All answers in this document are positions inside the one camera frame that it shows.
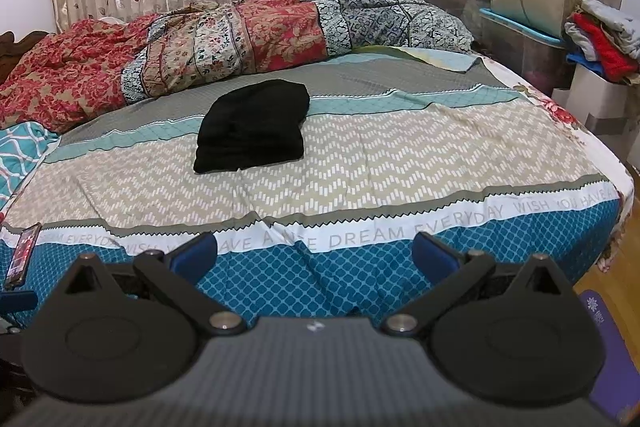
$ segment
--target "gray ribbed surface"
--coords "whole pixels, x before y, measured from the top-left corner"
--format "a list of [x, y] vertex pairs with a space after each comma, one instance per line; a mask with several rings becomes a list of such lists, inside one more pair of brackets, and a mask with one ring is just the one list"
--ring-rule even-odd
[[414, 93], [439, 92], [468, 89], [476, 84], [504, 87], [482, 62], [477, 62], [466, 73], [441, 70], [408, 58], [376, 58], [345, 64], [308, 64], [271, 73], [244, 74], [156, 100], [145, 100], [104, 114], [65, 133], [61, 145], [97, 138], [113, 129], [133, 130], [155, 121], [205, 114], [223, 94], [270, 78], [284, 78], [290, 82], [305, 84], [311, 96], [366, 96], [389, 89]]
[[8, 427], [612, 427], [586, 401], [545, 410], [480, 402], [443, 380], [415, 341], [367, 319], [263, 318], [210, 341], [151, 397], [110, 407], [44, 398]]

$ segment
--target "smartphone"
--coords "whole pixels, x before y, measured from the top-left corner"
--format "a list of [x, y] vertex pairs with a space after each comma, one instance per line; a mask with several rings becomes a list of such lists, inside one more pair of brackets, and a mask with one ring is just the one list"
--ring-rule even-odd
[[41, 223], [22, 230], [18, 244], [14, 250], [14, 257], [9, 265], [9, 270], [6, 272], [4, 278], [4, 288], [7, 290], [17, 288], [24, 284], [24, 280], [27, 277], [27, 267], [29, 266], [29, 260], [31, 258], [31, 252], [36, 246], [36, 240], [38, 234], [42, 229]]

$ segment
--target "stack of clothes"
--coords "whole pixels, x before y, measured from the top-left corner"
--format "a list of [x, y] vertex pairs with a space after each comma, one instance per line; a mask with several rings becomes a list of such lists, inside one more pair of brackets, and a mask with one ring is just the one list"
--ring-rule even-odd
[[564, 31], [578, 47], [568, 60], [609, 82], [640, 84], [640, 20], [597, 0], [579, 0]]

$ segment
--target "red floral blanket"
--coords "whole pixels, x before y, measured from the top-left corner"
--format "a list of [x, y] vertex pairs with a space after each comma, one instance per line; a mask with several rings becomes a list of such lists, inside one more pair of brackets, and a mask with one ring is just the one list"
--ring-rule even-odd
[[0, 86], [0, 128], [34, 120], [65, 132], [146, 98], [368, 44], [466, 52], [471, 41], [460, 20], [423, 0], [241, 0], [127, 25], [84, 20], [24, 55]]

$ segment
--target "red floral fabric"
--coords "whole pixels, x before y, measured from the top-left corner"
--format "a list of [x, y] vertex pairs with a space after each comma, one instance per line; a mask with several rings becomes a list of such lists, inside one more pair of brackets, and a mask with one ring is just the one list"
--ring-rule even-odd
[[87, 19], [42, 39], [0, 86], [0, 128], [34, 120], [62, 133], [124, 107], [120, 72], [146, 45], [156, 17], [128, 25]]
[[236, 8], [246, 25], [257, 73], [284, 70], [327, 57], [314, 3], [244, 0]]

